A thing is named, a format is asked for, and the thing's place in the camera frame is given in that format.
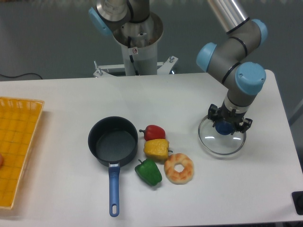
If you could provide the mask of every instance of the red object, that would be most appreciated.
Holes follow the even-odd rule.
[[[139,132],[144,133],[144,139],[146,141],[155,139],[165,139],[165,131],[163,128],[157,125],[148,125],[145,130],[139,130]]]

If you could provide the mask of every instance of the toy donut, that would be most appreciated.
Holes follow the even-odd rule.
[[[181,172],[175,170],[175,165],[181,164],[184,169]],[[164,163],[164,171],[167,178],[175,184],[186,184],[194,175],[194,163],[185,154],[170,155]]]

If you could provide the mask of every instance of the yellow plastic basket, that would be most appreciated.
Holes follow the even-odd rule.
[[[0,97],[0,208],[12,209],[44,101]]]

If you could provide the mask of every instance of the black cable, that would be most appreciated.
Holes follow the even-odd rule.
[[[127,47],[128,48],[131,48],[131,41],[132,41],[132,38],[130,36],[127,37]],[[129,55],[129,58],[130,58],[131,63],[133,65],[134,72],[135,72],[136,76],[139,76],[140,74],[139,74],[138,70],[136,69],[136,67],[134,65],[134,58],[133,58],[133,56],[131,54]]]
[[[36,75],[36,76],[38,76],[40,79],[43,79],[39,74],[34,73],[34,72],[24,73],[24,74],[21,74],[21,75],[19,75],[19,76],[14,76],[14,77],[5,76],[5,75],[0,74],[0,76],[6,77],[6,78],[18,78],[18,77],[22,77],[22,76],[26,76],[26,75]]]

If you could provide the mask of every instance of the clear glass lid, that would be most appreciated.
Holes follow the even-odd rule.
[[[239,151],[245,142],[246,132],[222,135],[213,127],[213,121],[205,116],[198,127],[199,139],[203,145],[217,155],[231,155]]]

